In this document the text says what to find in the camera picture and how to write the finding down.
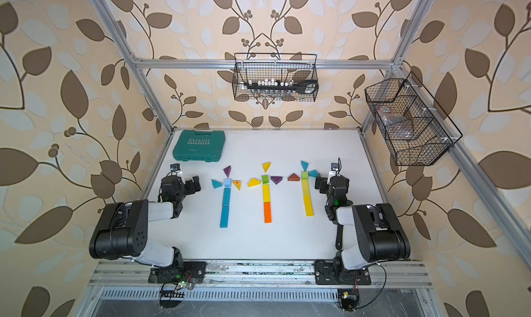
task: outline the wire basket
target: wire basket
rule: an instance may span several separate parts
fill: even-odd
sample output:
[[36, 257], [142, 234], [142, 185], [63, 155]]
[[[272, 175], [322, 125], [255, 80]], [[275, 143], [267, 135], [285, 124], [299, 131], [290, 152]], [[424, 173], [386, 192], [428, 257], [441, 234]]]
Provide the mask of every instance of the wire basket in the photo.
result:
[[[365, 89], [365, 99], [395, 164], [430, 166], [462, 137], [462, 133], [427, 89], [435, 106], [421, 100], [414, 88], [421, 85], [416, 85], [418, 79], [410, 77], [411, 73], [405, 79], [388, 79], [371, 85]], [[443, 128], [432, 114], [433, 110], [444, 112], [441, 116], [448, 117], [455, 133]], [[394, 123], [386, 119], [388, 114], [395, 115]]]
[[315, 54], [235, 53], [234, 99], [315, 101], [316, 60]]

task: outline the vent grille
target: vent grille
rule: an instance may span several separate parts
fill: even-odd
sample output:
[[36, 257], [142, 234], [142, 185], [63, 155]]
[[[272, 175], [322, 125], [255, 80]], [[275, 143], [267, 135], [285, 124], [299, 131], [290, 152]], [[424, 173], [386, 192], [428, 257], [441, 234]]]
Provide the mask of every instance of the vent grille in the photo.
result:
[[[160, 287], [107, 287], [101, 300], [158, 300]], [[330, 288], [200, 288], [185, 291], [185, 300], [194, 301], [269, 301], [336, 302], [337, 290]]]

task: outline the green toolbox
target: green toolbox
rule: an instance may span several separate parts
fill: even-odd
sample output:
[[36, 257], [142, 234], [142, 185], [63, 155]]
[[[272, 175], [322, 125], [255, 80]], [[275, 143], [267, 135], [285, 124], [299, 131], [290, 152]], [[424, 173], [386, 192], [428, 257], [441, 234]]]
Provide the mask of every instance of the green toolbox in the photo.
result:
[[182, 161], [219, 161], [224, 143], [225, 133], [222, 131], [185, 130], [173, 149], [173, 158]]

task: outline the brown triangle block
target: brown triangle block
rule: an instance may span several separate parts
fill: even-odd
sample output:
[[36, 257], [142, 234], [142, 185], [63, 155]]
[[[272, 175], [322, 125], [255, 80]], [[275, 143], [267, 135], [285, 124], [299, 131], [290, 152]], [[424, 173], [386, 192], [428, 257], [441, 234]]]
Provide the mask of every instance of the brown triangle block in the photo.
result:
[[289, 176], [288, 181], [300, 181], [301, 178], [297, 176], [297, 174], [293, 173]]

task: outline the wallpaper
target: wallpaper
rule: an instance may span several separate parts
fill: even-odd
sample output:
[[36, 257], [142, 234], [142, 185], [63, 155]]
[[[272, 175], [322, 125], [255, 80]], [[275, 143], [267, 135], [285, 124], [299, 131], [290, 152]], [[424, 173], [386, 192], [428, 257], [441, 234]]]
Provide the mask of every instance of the wallpaper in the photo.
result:
[[87, 0], [0, 0], [0, 16], [2, 315], [67, 316], [102, 208], [138, 196], [167, 134]]
[[531, 0], [436, 0], [406, 57], [531, 228]]
[[426, 265], [448, 317], [527, 316], [531, 274], [451, 156], [397, 167], [379, 129], [366, 137], [411, 257]]
[[[321, 70], [316, 101], [235, 100], [233, 73], [152, 69], [148, 78], [177, 128], [356, 128], [368, 112], [363, 89], [381, 80], [375, 69]], [[144, 117], [152, 118], [149, 108]]]
[[106, 0], [141, 58], [390, 59], [418, 0]]

